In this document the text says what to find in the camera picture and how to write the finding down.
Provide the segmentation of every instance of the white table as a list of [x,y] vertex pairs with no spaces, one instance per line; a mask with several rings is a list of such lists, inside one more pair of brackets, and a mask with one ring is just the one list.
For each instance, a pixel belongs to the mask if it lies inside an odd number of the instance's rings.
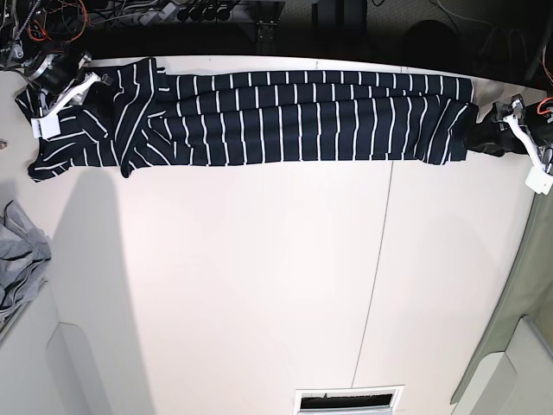
[[[169,73],[422,72],[158,62]],[[405,385],[400,413],[451,413],[524,231],[527,157],[159,167],[130,179],[77,168],[36,184],[26,168],[37,143],[13,102],[22,82],[2,73],[0,85],[0,205],[16,197],[52,237],[59,318],[86,332],[115,414],[283,415],[296,389],[389,385]],[[481,104],[522,90],[475,85]]]

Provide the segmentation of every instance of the garment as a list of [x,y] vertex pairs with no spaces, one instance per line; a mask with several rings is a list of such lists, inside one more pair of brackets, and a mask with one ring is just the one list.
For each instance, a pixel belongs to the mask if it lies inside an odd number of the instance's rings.
[[50,260],[48,240],[15,201],[0,216],[0,327],[38,295]]
[[[466,157],[474,123],[470,80],[441,75],[281,71],[169,75],[154,58],[95,68],[83,106],[60,112],[61,134],[40,139],[36,181],[73,166],[226,166],[309,160]],[[16,98],[30,118],[32,91]]]

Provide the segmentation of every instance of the navy striped fabric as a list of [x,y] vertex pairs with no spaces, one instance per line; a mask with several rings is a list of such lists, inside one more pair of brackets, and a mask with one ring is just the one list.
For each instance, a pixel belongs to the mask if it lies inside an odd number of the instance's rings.
[[[145,59],[95,69],[113,79],[109,105],[67,106],[61,134],[40,138],[36,181],[73,166],[227,166],[311,160],[466,157],[470,80],[441,75],[282,71],[169,75]],[[16,102],[30,118],[32,91]]]

